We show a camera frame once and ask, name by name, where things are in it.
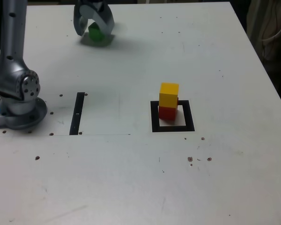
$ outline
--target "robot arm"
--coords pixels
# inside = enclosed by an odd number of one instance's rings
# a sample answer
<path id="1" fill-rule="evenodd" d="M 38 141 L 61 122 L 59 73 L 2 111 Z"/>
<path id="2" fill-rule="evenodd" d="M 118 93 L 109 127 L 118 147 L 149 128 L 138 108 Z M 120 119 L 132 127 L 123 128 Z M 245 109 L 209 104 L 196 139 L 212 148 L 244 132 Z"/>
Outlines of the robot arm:
<path id="1" fill-rule="evenodd" d="M 38 98 L 39 78 L 23 60 L 26 9 L 27 0 L 0 0 L 0 128 L 29 128 L 47 113 Z M 83 35 L 88 19 L 95 20 L 102 33 L 111 34 L 114 21 L 105 2 L 78 0 L 74 8 L 78 35 Z"/>

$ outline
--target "white tabletop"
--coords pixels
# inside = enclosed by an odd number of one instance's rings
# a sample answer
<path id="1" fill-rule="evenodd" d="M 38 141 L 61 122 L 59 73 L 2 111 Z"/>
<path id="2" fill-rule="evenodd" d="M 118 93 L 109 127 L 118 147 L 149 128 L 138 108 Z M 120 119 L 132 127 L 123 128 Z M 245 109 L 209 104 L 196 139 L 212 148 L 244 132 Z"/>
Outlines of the white tabletop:
<path id="1" fill-rule="evenodd" d="M 107 47 L 80 41 L 73 9 L 28 7 L 48 114 L 0 129 L 0 225 L 281 225 L 281 100 L 231 5 L 112 5 Z M 152 133 L 161 82 L 180 84 L 194 132 Z"/>

